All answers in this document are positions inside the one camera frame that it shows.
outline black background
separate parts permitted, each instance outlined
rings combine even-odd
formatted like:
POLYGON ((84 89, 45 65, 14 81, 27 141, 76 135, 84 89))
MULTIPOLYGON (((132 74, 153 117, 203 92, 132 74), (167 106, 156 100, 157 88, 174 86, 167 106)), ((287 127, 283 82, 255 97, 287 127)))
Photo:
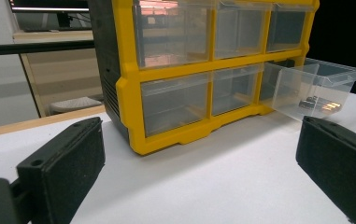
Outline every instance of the black background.
POLYGON ((309 45, 308 58, 356 67, 356 0, 320 0, 309 45))

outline computer monitor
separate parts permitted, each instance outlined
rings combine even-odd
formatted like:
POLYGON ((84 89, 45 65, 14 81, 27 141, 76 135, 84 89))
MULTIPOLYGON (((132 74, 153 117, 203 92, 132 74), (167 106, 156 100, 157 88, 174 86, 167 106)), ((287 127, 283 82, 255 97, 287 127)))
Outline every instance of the computer monitor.
POLYGON ((67 13, 88 12, 87 0, 8 0, 13 13, 56 13, 60 27, 69 27, 67 13))

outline open drawer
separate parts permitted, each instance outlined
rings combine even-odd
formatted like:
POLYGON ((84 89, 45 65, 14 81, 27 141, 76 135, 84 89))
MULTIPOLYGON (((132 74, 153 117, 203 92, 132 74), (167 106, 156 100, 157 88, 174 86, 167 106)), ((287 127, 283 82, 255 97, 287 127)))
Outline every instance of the open drawer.
POLYGON ((335 63, 313 59, 295 67, 265 63, 261 101, 294 119, 323 118, 342 109, 355 81, 356 68, 335 63))

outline yellow frame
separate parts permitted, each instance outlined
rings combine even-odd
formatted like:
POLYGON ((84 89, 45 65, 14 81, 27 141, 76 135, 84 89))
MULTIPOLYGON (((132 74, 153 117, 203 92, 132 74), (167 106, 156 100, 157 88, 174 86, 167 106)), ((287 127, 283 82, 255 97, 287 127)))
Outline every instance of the yellow frame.
MULTIPOLYGON (((301 46, 299 49, 281 52, 266 53, 265 46, 268 37, 268 27, 271 11, 266 13, 264 26, 263 51, 253 56, 238 57, 233 59, 215 60, 213 55, 208 62, 178 65, 166 68, 139 70, 136 62, 135 31, 133 21, 132 0, 111 0, 116 24, 116 33, 120 55, 121 78, 118 80, 116 89, 119 99, 119 108, 122 124, 128 129, 130 146, 138 154, 144 155, 174 144, 187 144, 197 139, 208 136, 212 131, 222 125, 251 115, 263 115, 272 111, 269 107, 259 103, 262 74, 258 74, 254 102, 252 105, 239 108, 216 117, 211 115, 212 107, 212 82, 208 84, 208 99, 206 118, 185 125, 165 133, 159 133, 150 137, 145 136, 143 109, 141 99, 140 83, 170 77, 187 76, 189 74, 201 73, 210 70, 243 66, 252 63, 263 63, 266 61, 278 61, 288 58, 305 57, 308 50, 308 40, 315 16, 319 7, 319 0, 256 0, 265 3, 300 4, 313 6, 314 11, 306 14, 301 46)), ((212 9, 210 29, 210 49, 213 52, 215 35, 216 10, 212 9)))

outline white table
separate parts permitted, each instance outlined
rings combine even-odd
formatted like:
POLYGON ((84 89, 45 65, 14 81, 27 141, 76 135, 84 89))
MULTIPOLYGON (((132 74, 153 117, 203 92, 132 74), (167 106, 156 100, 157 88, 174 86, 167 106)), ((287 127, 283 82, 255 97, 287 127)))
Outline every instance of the white table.
MULTIPOLYGON (((278 112, 146 157, 95 116, 106 165, 72 223, 349 223, 297 165, 301 123, 278 112)), ((356 95, 327 119, 356 132, 356 95)), ((20 161, 78 120, 0 135, 0 177, 16 179, 20 161)))

